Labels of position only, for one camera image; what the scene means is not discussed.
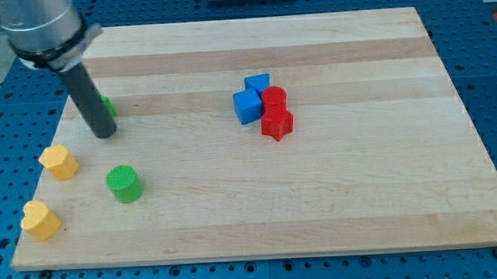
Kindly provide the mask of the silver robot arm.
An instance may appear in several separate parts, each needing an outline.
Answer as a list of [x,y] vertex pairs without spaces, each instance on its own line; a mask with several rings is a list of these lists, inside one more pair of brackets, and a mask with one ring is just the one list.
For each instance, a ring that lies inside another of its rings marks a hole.
[[0,0],[0,28],[32,69],[65,72],[82,62],[102,27],[90,25],[72,0]]

